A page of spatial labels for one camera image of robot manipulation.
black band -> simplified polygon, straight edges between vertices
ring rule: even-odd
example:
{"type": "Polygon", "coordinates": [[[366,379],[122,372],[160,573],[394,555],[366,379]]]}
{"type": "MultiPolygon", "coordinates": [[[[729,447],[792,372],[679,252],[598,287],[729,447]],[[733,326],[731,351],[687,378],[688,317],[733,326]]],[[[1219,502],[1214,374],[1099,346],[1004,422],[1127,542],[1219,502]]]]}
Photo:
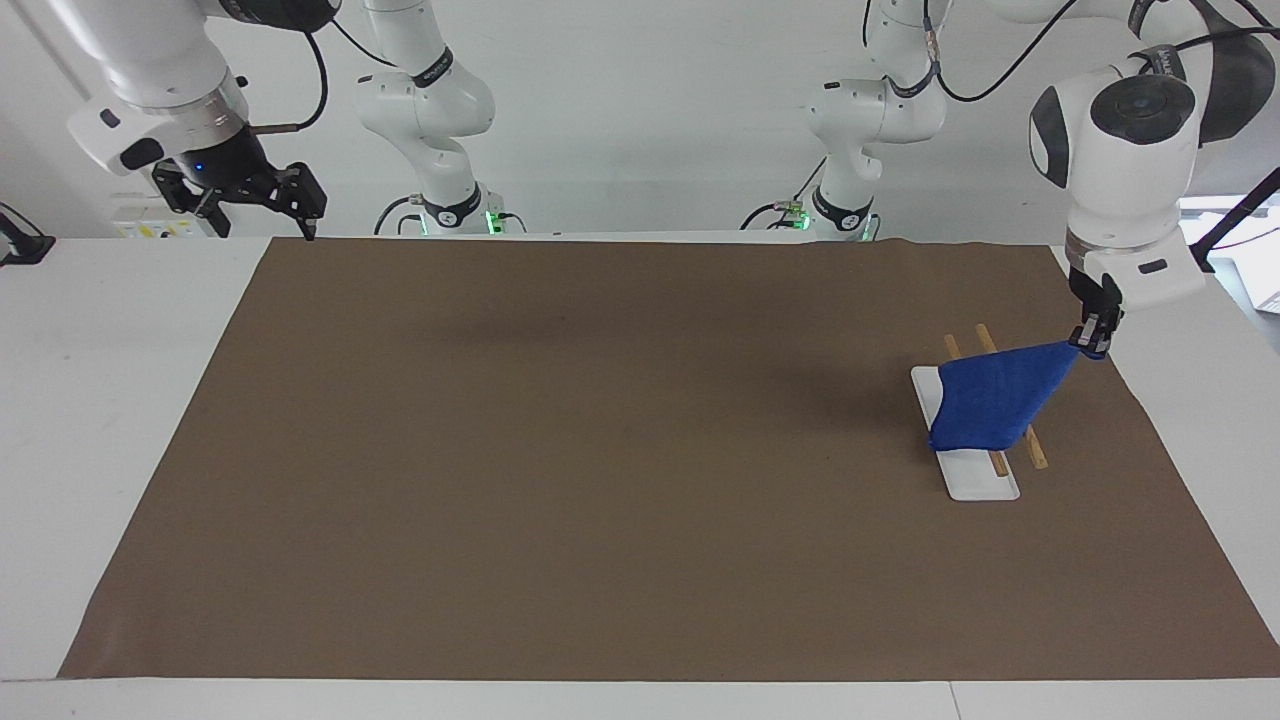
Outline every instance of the black band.
{"type": "Polygon", "coordinates": [[[1156,45],[1146,50],[1133,53],[1129,56],[1147,60],[1147,65],[1151,68],[1152,74],[1174,76],[1180,81],[1187,79],[1187,68],[1183,67],[1183,59],[1178,54],[1178,49],[1172,45],[1156,45]]]}
{"type": "Polygon", "coordinates": [[[444,55],[440,55],[439,60],[433,63],[430,68],[426,68],[421,73],[413,76],[413,85],[419,87],[431,87],[431,85],[434,85],[435,81],[444,77],[444,73],[449,72],[449,68],[452,67],[453,67],[453,50],[445,47],[444,55]]]}
{"type": "Polygon", "coordinates": [[[1133,8],[1129,9],[1129,32],[1134,35],[1142,32],[1142,23],[1147,20],[1147,12],[1155,4],[1156,0],[1134,0],[1133,8]]]}
{"type": "Polygon", "coordinates": [[[430,200],[424,200],[422,206],[435,223],[442,228],[456,228],[462,225],[462,220],[466,220],[471,213],[480,209],[480,186],[476,184],[476,191],[471,193],[471,197],[458,202],[457,205],[449,205],[448,208],[443,205],[435,205],[430,200]]]}
{"type": "Polygon", "coordinates": [[[817,210],[823,218],[831,220],[831,223],[835,224],[841,232],[854,232],[858,229],[858,225],[863,224],[868,215],[870,215],[872,202],[876,202],[874,197],[872,197],[870,202],[858,210],[845,210],[844,208],[832,205],[826,197],[822,196],[820,184],[813,191],[813,209],[817,210]]]}
{"type": "Polygon", "coordinates": [[[316,32],[338,14],[329,0],[219,0],[227,14],[250,24],[316,32]]]}

white table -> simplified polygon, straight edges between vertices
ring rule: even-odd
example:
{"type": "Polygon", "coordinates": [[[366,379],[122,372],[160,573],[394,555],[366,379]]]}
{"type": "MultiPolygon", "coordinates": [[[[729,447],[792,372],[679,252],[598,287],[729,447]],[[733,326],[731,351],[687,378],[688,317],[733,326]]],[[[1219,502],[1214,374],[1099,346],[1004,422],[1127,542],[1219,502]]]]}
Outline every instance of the white table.
{"type": "MultiPolygon", "coordinates": [[[[590,240],[773,242],[776,233],[590,240]]],[[[265,240],[64,240],[0,269],[0,717],[1280,717],[1280,680],[50,680],[265,240]]],[[[1280,637],[1280,356],[1228,295],[1125,320],[1114,359],[1280,637]]]]}

electrical outlet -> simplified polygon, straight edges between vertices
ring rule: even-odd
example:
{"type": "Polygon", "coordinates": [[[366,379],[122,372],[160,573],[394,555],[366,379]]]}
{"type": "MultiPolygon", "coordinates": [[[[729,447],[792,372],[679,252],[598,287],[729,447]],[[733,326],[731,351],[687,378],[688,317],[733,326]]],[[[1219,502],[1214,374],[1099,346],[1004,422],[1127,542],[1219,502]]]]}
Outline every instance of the electrical outlet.
{"type": "Polygon", "coordinates": [[[120,237],[218,237],[207,222],[169,208],[120,208],[111,215],[111,225],[120,237]]]}

white wall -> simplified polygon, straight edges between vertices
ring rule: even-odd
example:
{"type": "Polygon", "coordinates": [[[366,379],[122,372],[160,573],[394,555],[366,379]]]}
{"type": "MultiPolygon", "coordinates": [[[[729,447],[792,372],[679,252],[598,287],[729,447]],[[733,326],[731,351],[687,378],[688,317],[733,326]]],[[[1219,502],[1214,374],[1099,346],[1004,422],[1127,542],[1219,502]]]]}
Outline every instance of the white wall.
{"type": "MultiPolygon", "coordinates": [[[[1228,0],[1216,3],[1238,15],[1228,0]]],[[[1280,17],[1280,0],[1258,5],[1280,17]]],[[[466,142],[477,174],[534,231],[737,227],[749,210],[790,196],[809,174],[822,146],[806,129],[805,100],[822,82],[854,76],[864,60],[858,0],[436,0],[435,6],[460,60],[498,99],[494,128],[466,142]]],[[[99,170],[67,136],[76,83],[59,73],[14,8],[35,19],[81,83],[102,85],[45,0],[0,0],[0,197],[52,232],[104,234],[108,196],[146,186],[99,170]]],[[[356,3],[339,18],[369,37],[356,3]]],[[[301,37],[225,20],[211,20],[209,31],[232,68],[250,77],[255,122],[310,113],[315,68],[301,37]]],[[[1034,32],[1000,22],[978,0],[960,3],[942,37],[952,86],[986,86],[1034,32]]],[[[306,133],[264,145],[278,165],[312,165],[330,196],[323,232],[364,234],[387,201],[413,191],[412,173],[349,108],[353,79],[378,65],[333,29],[319,40],[334,85],[328,114],[306,133]]],[[[883,149],[882,234],[1060,238],[1068,199],[1027,160],[1027,113],[1050,82],[1133,49],[1116,23],[1065,23],[988,101],[954,105],[936,140],[883,149]]],[[[1277,128],[1274,101],[1267,119],[1251,128],[1254,161],[1257,143],[1274,147],[1277,128]]],[[[1243,192],[1253,182],[1230,158],[1203,174],[1211,181],[1206,192],[1243,192]]],[[[238,234],[292,232],[289,222],[260,209],[232,215],[238,234]]]]}

black cable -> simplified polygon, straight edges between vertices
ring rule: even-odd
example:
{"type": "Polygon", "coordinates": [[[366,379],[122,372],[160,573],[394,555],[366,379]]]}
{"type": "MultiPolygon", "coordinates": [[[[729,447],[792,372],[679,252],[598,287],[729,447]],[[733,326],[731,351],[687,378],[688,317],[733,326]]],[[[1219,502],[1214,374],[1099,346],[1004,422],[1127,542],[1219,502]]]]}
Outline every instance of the black cable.
{"type": "MultiPolygon", "coordinates": [[[[1061,8],[1059,8],[1057,13],[1053,13],[1053,17],[1050,18],[1048,23],[1043,28],[1041,28],[1039,35],[1036,36],[1036,40],[1032,40],[1032,44],[1028,45],[1025,50],[1023,50],[1023,54],[1019,55],[1016,60],[1014,60],[1014,64],[1009,65],[1009,69],[1005,70],[1005,73],[1000,76],[1000,78],[995,83],[992,83],[991,87],[979,92],[978,95],[965,96],[951,90],[951,87],[947,85],[946,78],[942,77],[942,63],[940,60],[937,63],[936,74],[938,78],[938,85],[942,86],[942,91],[947,94],[947,97],[951,97],[952,100],[956,100],[959,102],[977,102],[979,100],[983,100],[984,97],[995,92],[1000,86],[1005,85],[1005,81],[1007,81],[1010,76],[1012,76],[1014,72],[1018,70],[1018,68],[1023,64],[1023,61],[1027,60],[1027,58],[1032,54],[1032,51],[1036,50],[1036,47],[1041,44],[1042,40],[1044,40],[1044,36],[1047,36],[1050,31],[1053,29],[1053,26],[1056,26],[1059,20],[1061,20],[1062,17],[1066,15],[1066,12],[1070,10],[1071,6],[1074,6],[1076,3],[1079,3],[1079,0],[1066,0],[1066,3],[1061,8]]],[[[929,17],[929,0],[924,0],[924,18],[927,23],[932,24],[933,19],[929,17]]]]}
{"type": "Polygon", "coordinates": [[[36,223],[31,222],[31,220],[29,220],[29,219],[27,218],[27,215],[23,215],[22,213],[19,213],[19,211],[18,211],[18,209],[17,209],[17,208],[14,208],[13,205],[9,205],[8,202],[4,202],[3,200],[0,200],[0,208],[4,208],[5,210],[9,210],[9,211],[10,211],[10,213],[13,213],[14,215],[17,215],[19,220],[22,220],[22,222],[27,223],[28,225],[31,225],[31,229],[36,231],[36,234],[37,234],[37,236],[40,236],[40,237],[46,237],[46,236],[45,236],[45,231],[40,229],[40,228],[38,228],[38,227],[36,225],[36,223]]]}
{"type": "Polygon", "coordinates": [[[1233,29],[1224,29],[1219,32],[1211,32],[1208,35],[1202,35],[1199,37],[1193,37],[1190,40],[1179,42],[1174,45],[1174,49],[1181,53],[1183,50],[1189,50],[1197,45],[1204,45],[1217,40],[1226,40],[1229,37],[1242,37],[1245,35],[1270,35],[1272,37],[1280,38],[1280,27],[1263,26],[1263,27],[1238,27],[1233,29]]]}
{"type": "Polygon", "coordinates": [[[746,228],[751,227],[751,222],[754,222],[760,215],[768,213],[769,210],[774,210],[776,209],[774,205],[776,205],[774,202],[769,202],[768,205],[760,205],[755,210],[751,210],[751,214],[748,215],[745,220],[742,220],[742,227],[737,229],[745,231],[746,228]]]}
{"type": "Polygon", "coordinates": [[[388,205],[385,210],[383,210],[383,214],[378,215],[378,222],[374,223],[374,234],[383,234],[383,223],[387,222],[387,218],[390,217],[390,214],[394,213],[397,208],[407,204],[412,199],[413,199],[412,195],[406,195],[404,197],[399,197],[392,201],[392,204],[388,205]]]}
{"type": "Polygon", "coordinates": [[[1242,240],[1240,242],[1233,242],[1231,245],[1219,245],[1213,250],[1230,250],[1233,247],[1239,247],[1242,245],[1248,245],[1251,242],[1262,240],[1263,237],[1272,236],[1272,234],[1275,234],[1277,232],[1280,232],[1280,228],[1271,228],[1271,229],[1268,229],[1265,233],[1260,233],[1260,234],[1256,234],[1256,236],[1251,237],[1249,240],[1242,240]]]}
{"type": "Polygon", "coordinates": [[[1258,10],[1258,8],[1253,3],[1249,3],[1249,0],[1235,0],[1235,4],[1244,8],[1244,12],[1252,15],[1253,19],[1257,20],[1260,26],[1275,24],[1271,20],[1268,20],[1267,17],[1263,15],[1262,12],[1258,10]]]}
{"type": "MultiPolygon", "coordinates": [[[[800,190],[797,190],[796,193],[791,196],[792,202],[800,200],[800,196],[804,195],[804,191],[809,190],[809,186],[813,184],[813,179],[818,177],[818,173],[820,173],[826,165],[827,165],[827,158],[823,156],[822,160],[818,160],[818,167],[814,168],[812,173],[809,173],[809,179],[804,181],[804,184],[800,186],[800,190]]],[[[787,219],[787,211],[783,210],[782,214],[778,215],[778,222],[774,223],[774,225],[780,225],[786,219],[787,219]]],[[[769,229],[774,229],[773,225],[769,225],[769,229]]]]}
{"type": "Polygon", "coordinates": [[[421,220],[421,215],[404,215],[396,223],[396,234],[404,234],[404,220],[421,220]]]}
{"type": "Polygon", "coordinates": [[[1226,237],[1226,233],[1231,232],[1235,225],[1244,222],[1244,218],[1256,213],[1257,209],[1276,192],[1280,192],[1280,167],[1275,168],[1267,174],[1267,177],[1262,178],[1262,182],[1251,190],[1249,193],[1235,205],[1235,208],[1231,208],[1231,210],[1228,211],[1228,214],[1224,215],[1212,229],[1204,233],[1204,237],[1199,238],[1190,246],[1192,258],[1196,259],[1196,263],[1199,264],[1201,269],[1210,272],[1208,254],[1213,250],[1213,247],[1221,242],[1224,237],[1226,237]]]}
{"type": "Polygon", "coordinates": [[[525,224],[525,219],[524,218],[521,218],[520,215],[517,215],[515,213],[498,213],[498,219],[499,220],[506,220],[506,219],[509,219],[509,218],[515,218],[516,222],[520,223],[520,229],[525,231],[525,234],[529,234],[529,225],[525,224]]]}
{"type": "Polygon", "coordinates": [[[305,131],[316,124],[316,120],[319,120],[320,115],[324,114],[325,108],[329,106],[329,68],[324,64],[324,54],[320,53],[320,44],[316,42],[315,35],[310,32],[305,32],[302,35],[306,36],[307,44],[311,46],[311,54],[315,55],[316,59],[316,69],[320,72],[320,101],[316,102],[316,109],[311,113],[311,117],[301,123],[253,126],[251,128],[253,135],[285,135],[305,131]]]}
{"type": "Polygon", "coordinates": [[[797,190],[796,193],[791,196],[792,201],[800,200],[800,196],[804,195],[804,191],[809,190],[809,186],[813,183],[813,178],[818,177],[818,173],[820,173],[826,165],[827,165],[827,159],[823,158],[822,161],[818,163],[818,167],[813,169],[813,173],[809,174],[809,179],[804,181],[804,184],[800,186],[800,190],[797,190]]]}
{"type": "Polygon", "coordinates": [[[344,28],[340,24],[338,24],[338,18],[334,18],[334,19],[329,20],[329,23],[332,23],[333,27],[338,28],[338,32],[340,32],[342,36],[347,38],[347,42],[355,45],[356,50],[360,50],[361,53],[364,53],[365,56],[367,56],[370,60],[372,60],[375,63],[381,63],[381,64],[387,65],[388,68],[394,68],[396,67],[396,63],[392,63],[390,60],[385,60],[385,59],[379,58],[378,55],[374,55],[372,53],[370,53],[369,49],[366,49],[364,45],[361,45],[358,40],[356,40],[355,37],[351,36],[349,32],[347,32],[347,28],[344,28]]]}
{"type": "Polygon", "coordinates": [[[311,113],[311,117],[298,123],[298,131],[307,129],[308,127],[316,124],[320,115],[324,114],[325,106],[329,105],[329,68],[324,64],[324,54],[320,53],[320,44],[316,42],[316,36],[307,32],[307,44],[311,45],[311,53],[316,56],[316,69],[320,70],[320,102],[316,104],[316,109],[311,113]]]}
{"type": "Polygon", "coordinates": [[[928,90],[929,85],[933,83],[933,78],[936,77],[938,77],[938,63],[931,63],[928,72],[924,73],[924,77],[910,87],[902,87],[897,85],[896,82],[893,82],[893,78],[888,76],[884,76],[884,79],[887,79],[890,87],[893,88],[893,95],[910,100],[911,97],[915,97],[916,95],[928,90]]]}
{"type": "Polygon", "coordinates": [[[872,3],[874,1],[867,0],[867,8],[863,9],[863,47],[867,47],[867,22],[872,19],[872,3]]]}

